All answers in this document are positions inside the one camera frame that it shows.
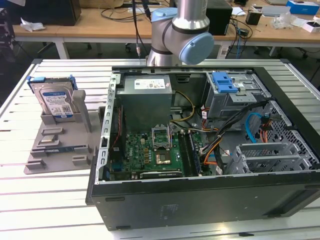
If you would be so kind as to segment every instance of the aluminum table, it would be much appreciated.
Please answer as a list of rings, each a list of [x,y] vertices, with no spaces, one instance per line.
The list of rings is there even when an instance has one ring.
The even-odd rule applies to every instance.
[[[320,199],[288,218],[221,222],[109,232],[95,206],[86,206],[90,170],[25,175],[41,124],[41,107],[26,77],[72,74],[86,91],[89,111],[106,104],[112,66],[144,66],[138,59],[35,60],[0,109],[1,240],[318,239]],[[206,60],[201,65],[265,67],[320,133],[320,94],[289,63],[280,60]]]

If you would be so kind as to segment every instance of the blue hard drive label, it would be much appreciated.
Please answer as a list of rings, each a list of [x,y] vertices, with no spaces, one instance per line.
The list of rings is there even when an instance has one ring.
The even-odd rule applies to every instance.
[[[73,111],[70,106],[71,99],[64,91],[43,92],[43,99],[51,114],[59,119],[71,118]]]

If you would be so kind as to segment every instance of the blue cable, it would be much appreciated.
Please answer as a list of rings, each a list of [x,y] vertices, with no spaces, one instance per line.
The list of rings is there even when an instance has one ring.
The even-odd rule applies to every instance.
[[[240,29],[238,28],[237,30],[238,30],[239,38],[238,38],[238,43],[236,44],[236,48],[237,48],[236,56],[235,56],[236,59],[238,59],[239,50],[240,50],[240,43],[241,43],[241,40],[240,40],[241,39],[241,37],[240,37]]]
[[[257,113],[257,112],[250,113],[245,120],[245,131],[248,134],[248,137],[250,138],[250,140],[255,144],[255,143],[257,143],[257,141],[256,141],[255,137],[252,135],[252,133],[250,132],[250,127],[249,127],[249,121],[250,121],[251,116],[253,116],[253,115],[258,116],[260,119],[262,118],[262,115],[260,113]]]

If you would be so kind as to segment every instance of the floor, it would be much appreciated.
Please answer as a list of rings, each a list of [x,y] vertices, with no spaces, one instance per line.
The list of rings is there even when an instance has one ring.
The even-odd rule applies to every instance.
[[[27,54],[19,49],[19,46],[14,47],[14,54],[16,55],[16,62],[9,63],[4,60],[0,55],[0,105],[6,100],[10,92],[13,90],[17,82],[21,79],[33,58],[37,58],[37,51],[40,50],[43,45],[41,42],[23,42],[23,49]],[[94,43],[91,44],[92,49],[87,48],[86,43],[67,43],[67,48],[71,59],[96,59],[97,48]],[[150,45],[146,44],[146,48],[149,51]],[[319,49],[309,48],[307,51],[316,52]],[[141,58],[145,58],[146,54],[142,51]],[[260,47],[259,53],[255,53],[255,47],[246,47],[241,58],[242,59],[271,59],[269,57],[270,49],[267,47]],[[215,59],[218,54],[218,46],[214,48],[210,54],[210,59]],[[307,53],[308,57],[304,58],[303,53],[292,47],[283,47],[276,58],[288,59],[307,79],[310,79],[314,74],[317,67],[320,65],[320,61],[317,62],[317,58],[320,59],[320,51],[317,53]],[[59,59],[58,52],[55,47],[51,47],[48,51],[41,55],[43,59]],[[137,54],[134,49],[134,45],[131,52],[125,51],[125,45],[123,43],[102,43],[102,56],[104,59],[136,59]],[[228,59],[235,59],[235,54],[229,54]],[[317,72],[312,83],[319,87],[320,85],[320,71]]]

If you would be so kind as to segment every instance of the blue latch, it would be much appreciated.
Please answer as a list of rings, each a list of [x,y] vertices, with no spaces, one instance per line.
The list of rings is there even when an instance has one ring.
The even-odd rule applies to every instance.
[[[29,88],[31,89],[32,93],[34,93],[34,90],[30,86],[31,83],[44,83],[47,80],[47,78],[44,76],[37,76],[37,77],[34,77],[33,80],[31,80],[31,79],[32,79],[31,76],[26,77],[26,80],[27,80],[26,83],[29,85]],[[68,79],[71,81],[71,85],[73,87],[73,90],[78,90],[78,86],[77,86],[75,77],[70,75],[68,77]]]
[[[212,79],[217,87],[218,93],[236,94],[238,92],[238,88],[233,85],[232,79],[227,75],[226,72],[213,72]]]

